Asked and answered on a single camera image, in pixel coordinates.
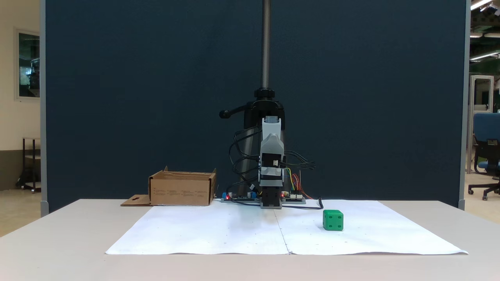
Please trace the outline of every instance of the yellow wire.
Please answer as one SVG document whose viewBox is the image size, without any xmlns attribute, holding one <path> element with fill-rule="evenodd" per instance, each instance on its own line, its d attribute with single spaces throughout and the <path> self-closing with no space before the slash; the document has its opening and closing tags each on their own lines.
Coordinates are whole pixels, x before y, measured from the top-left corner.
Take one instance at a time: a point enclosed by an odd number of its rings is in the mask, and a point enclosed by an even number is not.
<svg viewBox="0 0 500 281">
<path fill-rule="evenodd" d="M 292 180 L 292 170 L 290 170 L 290 168 L 286 168 L 286 170 L 290 174 L 291 190 L 294 191 L 295 190 L 295 186 L 294 186 L 294 181 Z"/>
</svg>

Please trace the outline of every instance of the cardboard box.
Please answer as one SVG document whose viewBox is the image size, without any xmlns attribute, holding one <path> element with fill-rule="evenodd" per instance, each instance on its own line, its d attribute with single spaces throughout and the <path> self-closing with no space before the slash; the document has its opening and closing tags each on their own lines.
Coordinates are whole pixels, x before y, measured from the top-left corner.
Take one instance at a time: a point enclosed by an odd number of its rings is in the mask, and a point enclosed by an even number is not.
<svg viewBox="0 0 500 281">
<path fill-rule="evenodd" d="M 217 171 L 168 171 L 149 177 L 148 194 L 138 194 L 122 206 L 208 206 L 215 197 Z"/>
</svg>

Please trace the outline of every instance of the white wall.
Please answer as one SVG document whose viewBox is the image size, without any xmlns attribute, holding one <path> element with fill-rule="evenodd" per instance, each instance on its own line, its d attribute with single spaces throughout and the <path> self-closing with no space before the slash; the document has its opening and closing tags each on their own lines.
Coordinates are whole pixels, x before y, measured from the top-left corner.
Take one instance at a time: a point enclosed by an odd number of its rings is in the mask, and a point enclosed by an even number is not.
<svg viewBox="0 0 500 281">
<path fill-rule="evenodd" d="M 15 101 L 14 27 L 40 31 L 39 0 L 0 0 L 0 151 L 23 149 L 23 137 L 40 137 L 40 101 Z"/>
</svg>

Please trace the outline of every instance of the window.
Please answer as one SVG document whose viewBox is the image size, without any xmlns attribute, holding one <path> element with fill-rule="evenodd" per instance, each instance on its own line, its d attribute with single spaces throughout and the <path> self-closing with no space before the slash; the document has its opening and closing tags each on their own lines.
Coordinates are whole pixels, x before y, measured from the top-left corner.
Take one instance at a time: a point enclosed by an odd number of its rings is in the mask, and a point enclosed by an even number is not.
<svg viewBox="0 0 500 281">
<path fill-rule="evenodd" d="M 16 29 L 14 33 L 15 98 L 40 98 L 40 36 L 31 31 Z"/>
</svg>

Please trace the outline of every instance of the metal rack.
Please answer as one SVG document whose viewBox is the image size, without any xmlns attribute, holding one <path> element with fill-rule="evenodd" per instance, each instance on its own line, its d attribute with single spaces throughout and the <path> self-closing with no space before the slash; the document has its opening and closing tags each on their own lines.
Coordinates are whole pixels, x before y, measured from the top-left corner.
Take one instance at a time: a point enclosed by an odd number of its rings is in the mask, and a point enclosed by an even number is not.
<svg viewBox="0 0 500 281">
<path fill-rule="evenodd" d="M 32 140 L 32 150 L 31 154 L 26 153 L 26 140 Z M 21 185 L 21 189 L 24 190 L 26 186 L 31 188 L 31 193 L 34 194 L 37 189 L 42 188 L 42 182 L 41 181 L 35 181 L 37 178 L 37 160 L 40 160 L 42 157 L 40 154 L 36 153 L 36 140 L 40 140 L 39 137 L 23 137 L 22 138 L 22 176 L 25 177 L 26 175 L 26 158 L 32 159 L 33 162 L 33 167 L 31 169 L 32 172 L 32 179 L 33 181 L 31 182 L 26 182 L 23 179 L 24 185 Z"/>
</svg>

